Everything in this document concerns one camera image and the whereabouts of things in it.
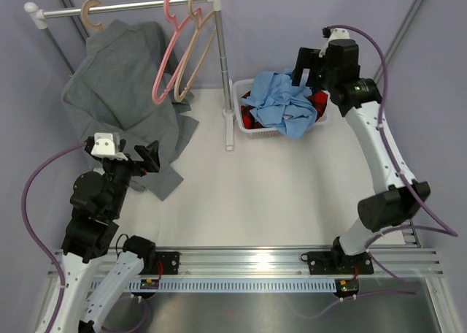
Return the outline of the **red black plaid shirt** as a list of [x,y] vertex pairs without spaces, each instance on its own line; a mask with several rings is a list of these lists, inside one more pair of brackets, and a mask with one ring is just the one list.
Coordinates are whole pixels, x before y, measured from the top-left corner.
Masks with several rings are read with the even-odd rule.
[[[312,94],[307,97],[307,100],[312,104],[312,106],[317,111],[316,121],[319,121],[322,116],[325,114],[325,110],[328,103],[328,94],[324,91],[319,91],[316,94]],[[257,121],[252,115],[251,111],[253,110],[252,106],[241,106],[241,118],[242,123],[246,129],[263,129],[264,126]]]

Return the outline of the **light blue shirt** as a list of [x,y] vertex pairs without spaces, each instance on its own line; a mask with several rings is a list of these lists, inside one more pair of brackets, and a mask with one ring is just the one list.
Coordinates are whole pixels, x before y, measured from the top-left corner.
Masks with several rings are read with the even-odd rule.
[[261,72],[252,82],[250,95],[242,104],[265,128],[275,128],[293,139],[301,138],[315,124],[318,111],[308,100],[311,90],[303,84],[292,85],[292,72]]

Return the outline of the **pink plastic hanger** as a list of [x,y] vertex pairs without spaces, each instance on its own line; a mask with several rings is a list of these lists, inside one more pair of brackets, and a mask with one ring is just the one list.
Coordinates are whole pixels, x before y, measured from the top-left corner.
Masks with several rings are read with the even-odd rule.
[[163,55],[161,64],[158,69],[158,73],[155,77],[155,81],[153,83],[152,89],[152,101],[156,105],[160,105],[163,103],[165,98],[169,95],[170,90],[173,88],[177,76],[180,72],[181,63],[179,63],[175,68],[173,68],[173,72],[171,73],[171,78],[167,82],[166,87],[161,91],[160,86],[162,80],[164,79],[164,75],[166,74],[167,66],[169,65],[170,58],[174,51],[174,47],[181,36],[184,29],[190,22],[190,17],[186,16],[181,22],[178,21],[177,15],[171,13],[170,11],[170,2],[172,0],[163,0],[163,12],[165,15],[166,20],[173,26],[173,34],[170,39],[169,45],[166,48],[166,51]]

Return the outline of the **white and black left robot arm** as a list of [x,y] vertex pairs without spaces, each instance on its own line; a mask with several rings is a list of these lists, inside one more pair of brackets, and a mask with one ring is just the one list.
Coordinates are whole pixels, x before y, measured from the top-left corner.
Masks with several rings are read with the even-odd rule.
[[[131,179],[157,173],[161,167],[158,142],[135,146],[139,160],[124,153],[125,144],[125,140],[116,133],[95,133],[83,143],[50,157],[27,179],[21,196],[23,222],[58,273],[58,281],[38,332],[99,332],[132,279],[139,273],[147,274],[155,269],[155,243],[132,236],[126,240],[114,267],[97,289],[90,290],[117,232],[115,221],[120,216]],[[35,177],[45,167],[78,149],[83,149],[100,162],[104,171],[89,171],[75,180],[70,198],[72,218],[62,242],[62,256],[57,259],[30,224],[27,196]]]

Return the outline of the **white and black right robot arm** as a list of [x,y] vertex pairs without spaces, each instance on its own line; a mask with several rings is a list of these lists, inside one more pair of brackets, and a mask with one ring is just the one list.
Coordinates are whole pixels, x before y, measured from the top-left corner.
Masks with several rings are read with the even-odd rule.
[[374,189],[373,196],[358,202],[358,219],[330,250],[301,255],[311,275],[373,273],[370,244],[413,218],[419,202],[431,193],[427,182],[417,181],[402,167],[403,158],[379,112],[382,96],[372,79],[360,76],[358,56],[352,39],[329,40],[324,50],[302,47],[292,74],[292,84],[298,85],[304,70],[309,70],[306,86],[329,93],[360,143]]

